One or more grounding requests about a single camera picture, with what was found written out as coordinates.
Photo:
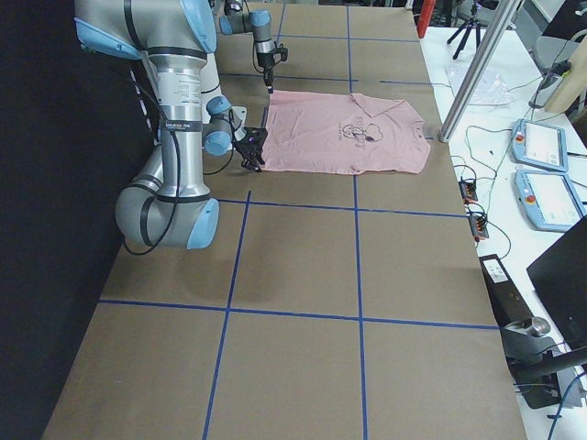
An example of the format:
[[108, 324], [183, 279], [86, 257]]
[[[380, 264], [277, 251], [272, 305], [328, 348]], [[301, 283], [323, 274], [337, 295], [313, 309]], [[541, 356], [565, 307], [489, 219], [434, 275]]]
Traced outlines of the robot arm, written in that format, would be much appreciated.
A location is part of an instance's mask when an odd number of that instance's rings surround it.
[[216, 51], [207, 1], [78, 1], [81, 45], [153, 68], [161, 143], [116, 201], [125, 238], [157, 246], [206, 248], [216, 233], [219, 203], [204, 182], [202, 155], [237, 144], [239, 118], [223, 96], [202, 98], [201, 72]]
[[262, 75], [268, 94], [273, 94], [275, 67], [288, 60], [289, 50], [272, 38], [270, 12], [266, 9], [251, 10], [246, 1], [225, 1], [218, 24], [225, 36], [252, 35], [253, 68]]

